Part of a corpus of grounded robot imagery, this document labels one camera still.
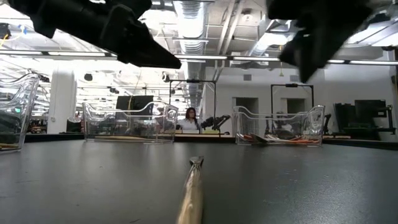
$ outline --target dark tabletop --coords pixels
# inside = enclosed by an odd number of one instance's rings
[[[59,141],[0,154],[0,223],[175,223],[204,156],[204,224],[398,223],[398,152]]]

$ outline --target white shirt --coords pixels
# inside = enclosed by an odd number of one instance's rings
[[[196,125],[195,121],[191,122],[189,119],[182,119],[178,121],[178,124],[182,130],[199,130],[201,121],[198,119],[198,125]]]

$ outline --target long dark hair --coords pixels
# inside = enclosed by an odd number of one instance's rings
[[[185,113],[185,119],[189,119],[189,112],[195,112],[195,116],[193,117],[193,119],[195,120],[195,124],[198,126],[198,120],[197,120],[197,111],[194,108],[188,108],[187,112]]]

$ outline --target desk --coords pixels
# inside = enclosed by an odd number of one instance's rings
[[[395,151],[84,141],[0,154],[0,223],[174,223],[198,155],[203,224],[398,223]]]

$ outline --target transparent container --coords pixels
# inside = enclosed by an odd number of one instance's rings
[[[233,108],[236,144],[290,144],[320,146],[324,106],[297,114],[254,114],[243,106]]]
[[[0,80],[0,151],[23,147],[39,81],[34,74]]]
[[[174,142],[178,108],[151,102],[141,110],[96,110],[83,103],[85,139],[151,144]]]

